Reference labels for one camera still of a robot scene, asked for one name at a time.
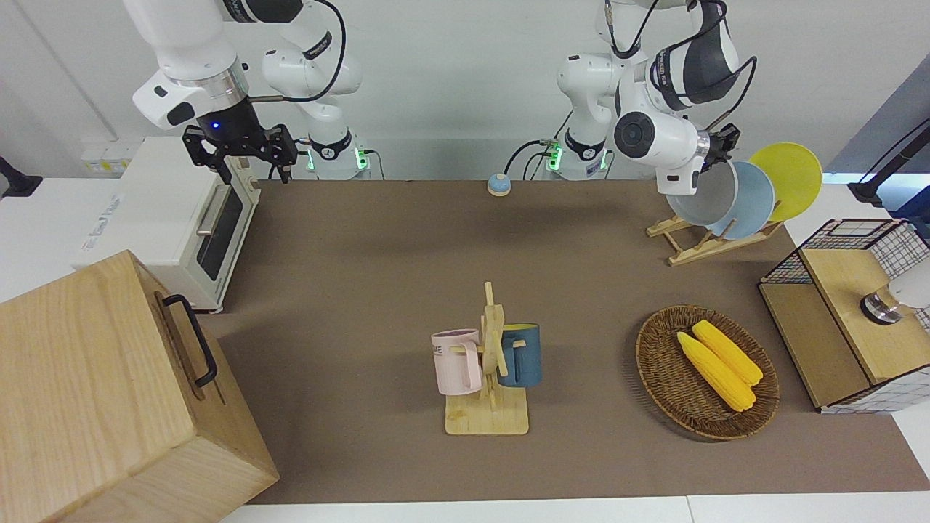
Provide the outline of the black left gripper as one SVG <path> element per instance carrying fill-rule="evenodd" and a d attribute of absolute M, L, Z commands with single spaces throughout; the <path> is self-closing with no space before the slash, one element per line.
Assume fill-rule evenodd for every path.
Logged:
<path fill-rule="evenodd" d="M 723 129 L 711 131 L 710 149 L 708 149 L 708 165 L 715 165 L 729 161 L 733 158 L 732 152 L 740 140 L 741 131 L 733 123 L 728 123 Z"/>

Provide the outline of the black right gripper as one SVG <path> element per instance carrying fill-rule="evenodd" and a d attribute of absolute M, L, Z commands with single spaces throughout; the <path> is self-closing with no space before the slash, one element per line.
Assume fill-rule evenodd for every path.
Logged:
<path fill-rule="evenodd" d="M 230 108 L 196 118 L 182 134 L 182 143 L 196 166 L 216 166 L 219 178 L 232 183 L 233 173 L 225 158 L 258 158 L 276 166 L 281 182 L 290 182 L 298 148 L 282 123 L 263 128 L 249 98 Z"/>

